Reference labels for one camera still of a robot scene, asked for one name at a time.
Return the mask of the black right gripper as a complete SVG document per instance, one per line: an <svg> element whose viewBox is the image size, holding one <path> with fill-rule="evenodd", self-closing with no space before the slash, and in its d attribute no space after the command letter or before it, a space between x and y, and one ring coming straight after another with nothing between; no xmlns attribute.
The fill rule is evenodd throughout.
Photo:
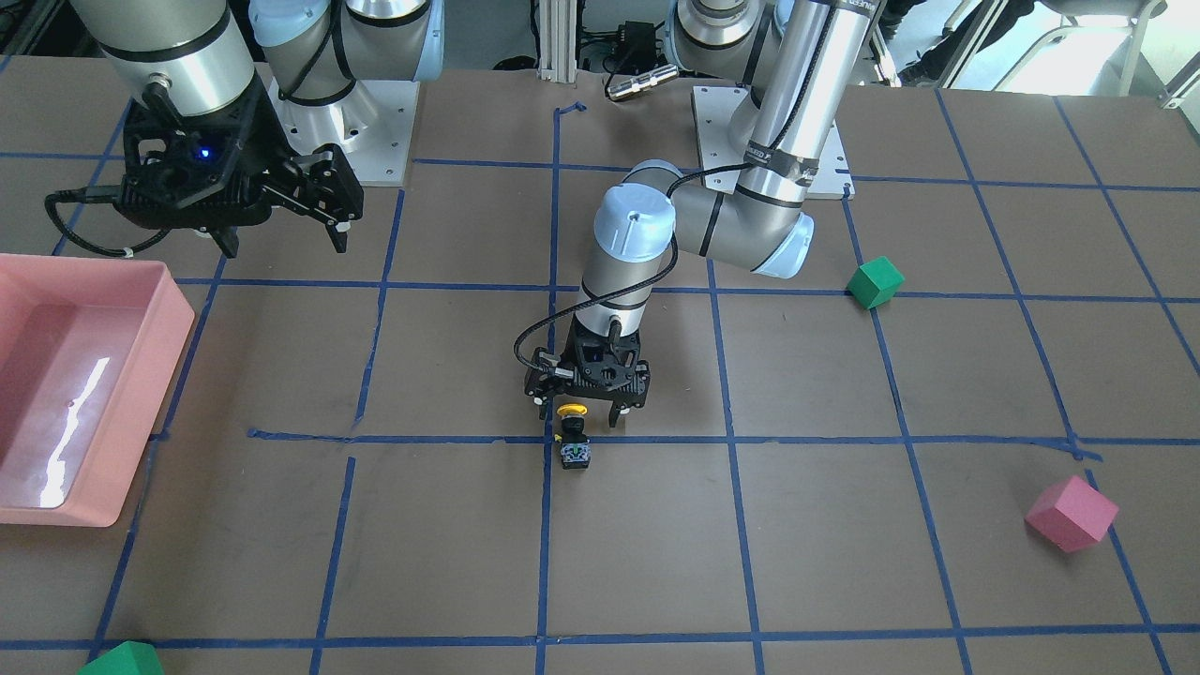
<svg viewBox="0 0 1200 675"><path fill-rule="evenodd" d="M298 157L269 102L262 77L221 110L185 117L154 76L124 124L125 174L116 213L146 229L208 228L236 258L238 227L287 208L325 227L335 252L348 249L365 192L340 144Z"/></svg>

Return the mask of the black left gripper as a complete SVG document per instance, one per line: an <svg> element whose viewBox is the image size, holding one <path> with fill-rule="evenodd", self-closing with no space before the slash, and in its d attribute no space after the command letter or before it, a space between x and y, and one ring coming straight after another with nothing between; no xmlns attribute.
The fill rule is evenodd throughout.
<svg viewBox="0 0 1200 675"><path fill-rule="evenodd" d="M557 395L608 401L608 428L646 405L650 371L648 362L641 359L638 330L623 335L618 325L614 331L598 334L574 319L562 354L536 350L534 363L526 372L524 393L544 423L554 419Z"/></svg>

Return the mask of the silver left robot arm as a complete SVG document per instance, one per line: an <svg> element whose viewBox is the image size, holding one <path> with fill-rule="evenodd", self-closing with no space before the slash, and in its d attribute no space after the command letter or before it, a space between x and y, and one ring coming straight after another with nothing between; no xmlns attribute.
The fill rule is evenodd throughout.
<svg viewBox="0 0 1200 675"><path fill-rule="evenodd" d="M703 172L646 159L610 187L592 220L592 247L560 352L515 356L524 393L550 419L556 398L608 402L614 426L644 406L649 364L638 327L652 286L682 252L766 277L794 277L814 222L804 210L821 153L878 1L677 1L666 22L668 60L746 88L734 117L732 190Z"/></svg>

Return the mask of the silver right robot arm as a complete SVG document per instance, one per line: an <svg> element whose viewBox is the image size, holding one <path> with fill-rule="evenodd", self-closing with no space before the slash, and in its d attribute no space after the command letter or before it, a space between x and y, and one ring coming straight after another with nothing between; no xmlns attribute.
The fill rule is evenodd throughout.
<svg viewBox="0 0 1200 675"><path fill-rule="evenodd" d="M355 1L256 1L254 35L266 52L274 82L264 84L235 13L224 1L76 1L74 12L122 80L131 88L124 124L126 171L115 187L52 195L46 210L62 238L68 229L56 204L108 204L122 219L163 235L210 235L226 259L239 235L275 214L287 223L308 217L344 251L348 225L382 215L364 207L356 177L360 159L394 154L388 112L370 85L420 80L436 60L439 4ZM514 414L499 389L475 380L467 350L498 350L496 322L463 319L451 331L448 316L433 319L415 301L432 289L403 288L401 311L368 318L368 299L388 295L394 280L374 287L336 286L324 277L236 277L232 263L216 281L216 325L192 374L202 389L185 400L194 410L218 392L248 386L253 374L274 382L274 404L314 412L334 405L349 413L368 386L379 347L373 325L401 338L385 350L385 410L430 424L448 416L454 398L491 406L486 428Z"/></svg>

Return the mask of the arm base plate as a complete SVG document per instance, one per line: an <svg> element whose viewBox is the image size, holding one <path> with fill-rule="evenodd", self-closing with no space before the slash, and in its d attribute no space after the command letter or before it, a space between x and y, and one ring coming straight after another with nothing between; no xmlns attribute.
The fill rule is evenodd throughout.
<svg viewBox="0 0 1200 675"><path fill-rule="evenodd" d="M420 82L360 80L346 98L310 107L278 101L272 80L269 95L296 153L338 143L364 187L402 187L420 89Z"/></svg>
<svg viewBox="0 0 1200 675"><path fill-rule="evenodd" d="M749 95L745 88L698 85L692 89L698 159L703 171L737 165L744 159L746 138L758 115L758 107ZM844 195L854 193L839 129L836 124L830 124L818 159L818 171L810 189L806 189L806 197L840 201Z"/></svg>

